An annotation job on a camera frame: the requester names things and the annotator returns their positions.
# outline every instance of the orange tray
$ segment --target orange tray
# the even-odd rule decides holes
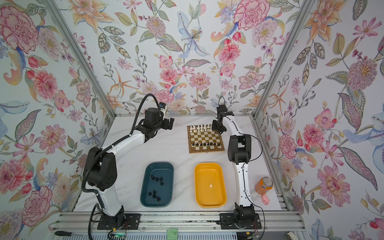
[[[227,202],[221,166],[214,162],[195,167],[195,196],[200,207],[222,207]]]

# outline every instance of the floral wallpaper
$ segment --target floral wallpaper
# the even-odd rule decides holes
[[[117,114],[134,114],[147,93],[170,114],[214,114],[221,97],[250,114],[300,8],[300,0],[56,3]]]
[[[0,74],[0,239],[44,239],[112,119],[40,1],[0,0]]]
[[[384,239],[379,0],[317,0],[258,124],[313,240]]]

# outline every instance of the orange flower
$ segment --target orange flower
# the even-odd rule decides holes
[[[75,25],[85,21],[97,33],[99,22],[115,22],[108,14],[102,12],[108,4],[99,0],[68,0],[68,2],[72,4],[69,10],[73,12],[73,23]]]
[[[339,11],[344,7],[346,0],[318,0],[317,9],[312,12],[304,28],[310,28],[310,38],[307,42],[311,42],[316,35],[331,44],[331,28],[330,26],[341,22]]]

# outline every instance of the white marble tabletop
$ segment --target white marble tabletop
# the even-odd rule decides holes
[[[172,130],[160,129],[157,135],[146,143],[136,147],[117,163],[118,178],[115,182],[119,201],[125,211],[232,211],[235,208],[236,181],[232,162],[228,160],[227,148],[229,134],[222,134],[225,151],[208,153],[189,153],[187,127],[189,125],[212,124],[213,116],[179,116],[174,117]],[[255,136],[249,116],[236,116],[241,131]],[[104,146],[129,134],[134,117],[116,117],[106,138]],[[252,156],[260,154],[260,145],[252,138]],[[141,186],[144,172],[152,162],[170,162],[174,167],[173,194],[166,207],[144,207],[140,203]],[[216,162],[224,174],[227,203],[220,208],[202,208],[195,200],[194,169],[202,162]],[[281,210],[276,192],[272,189],[266,195],[270,203],[264,205],[261,195],[256,193],[256,183],[265,176],[270,176],[263,156],[249,163],[249,185],[251,200],[264,210]],[[90,212],[97,199],[94,193],[82,192],[74,211]]]

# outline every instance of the can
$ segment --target can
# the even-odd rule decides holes
[[[273,181],[270,177],[262,177],[256,184],[255,190],[258,194],[264,195],[273,187]]]

